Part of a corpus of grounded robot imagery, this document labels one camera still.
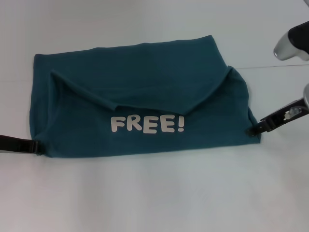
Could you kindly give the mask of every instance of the white backdrop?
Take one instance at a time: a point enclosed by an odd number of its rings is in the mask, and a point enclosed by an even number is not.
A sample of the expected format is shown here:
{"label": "white backdrop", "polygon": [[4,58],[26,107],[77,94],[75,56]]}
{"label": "white backdrop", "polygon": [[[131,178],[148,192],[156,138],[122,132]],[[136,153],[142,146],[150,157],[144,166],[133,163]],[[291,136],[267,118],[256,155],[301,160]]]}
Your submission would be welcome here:
{"label": "white backdrop", "polygon": [[[302,97],[309,66],[272,50],[302,0],[0,0],[0,134],[30,138],[37,53],[212,34],[260,119]],[[309,117],[246,145],[97,159],[0,153],[1,232],[307,232]]]}

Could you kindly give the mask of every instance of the folded shirt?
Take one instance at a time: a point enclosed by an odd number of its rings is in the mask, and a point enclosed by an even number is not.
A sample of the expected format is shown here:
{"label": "folded shirt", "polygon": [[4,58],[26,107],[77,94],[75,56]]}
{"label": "folded shirt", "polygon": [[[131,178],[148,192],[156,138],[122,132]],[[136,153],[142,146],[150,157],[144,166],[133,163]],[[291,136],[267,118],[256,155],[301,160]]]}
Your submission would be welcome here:
{"label": "folded shirt", "polygon": [[30,131],[63,158],[256,144],[248,97],[212,36],[37,54]]}

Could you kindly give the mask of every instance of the teal t-shirt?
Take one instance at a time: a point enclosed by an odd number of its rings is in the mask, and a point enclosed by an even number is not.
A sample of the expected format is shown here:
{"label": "teal t-shirt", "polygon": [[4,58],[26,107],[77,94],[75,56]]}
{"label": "teal t-shirt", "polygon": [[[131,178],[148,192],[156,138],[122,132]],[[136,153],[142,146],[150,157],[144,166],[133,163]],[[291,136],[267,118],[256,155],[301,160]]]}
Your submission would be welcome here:
{"label": "teal t-shirt", "polygon": [[37,54],[30,131],[63,158],[255,144],[248,97],[212,36]]}

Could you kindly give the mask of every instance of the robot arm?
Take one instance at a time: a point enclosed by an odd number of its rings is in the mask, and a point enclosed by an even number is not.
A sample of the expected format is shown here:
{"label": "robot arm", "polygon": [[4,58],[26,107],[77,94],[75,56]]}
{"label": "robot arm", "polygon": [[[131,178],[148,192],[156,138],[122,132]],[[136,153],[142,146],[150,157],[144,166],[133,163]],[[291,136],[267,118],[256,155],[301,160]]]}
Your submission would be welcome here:
{"label": "robot arm", "polygon": [[[290,29],[279,40],[274,54],[279,60],[287,60],[295,56],[309,60],[309,21]],[[249,136],[257,136],[309,114],[309,84],[304,89],[303,98],[261,119],[255,126],[246,130]]]}

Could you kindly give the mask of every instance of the cloth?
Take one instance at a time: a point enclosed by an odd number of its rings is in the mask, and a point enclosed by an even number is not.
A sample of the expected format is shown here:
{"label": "cloth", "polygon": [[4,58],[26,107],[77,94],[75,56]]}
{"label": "cloth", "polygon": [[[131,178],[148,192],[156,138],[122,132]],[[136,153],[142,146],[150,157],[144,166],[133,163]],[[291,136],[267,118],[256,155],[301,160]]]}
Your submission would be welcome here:
{"label": "cloth", "polygon": [[30,132],[62,158],[255,144],[248,98],[212,36],[37,54]]}

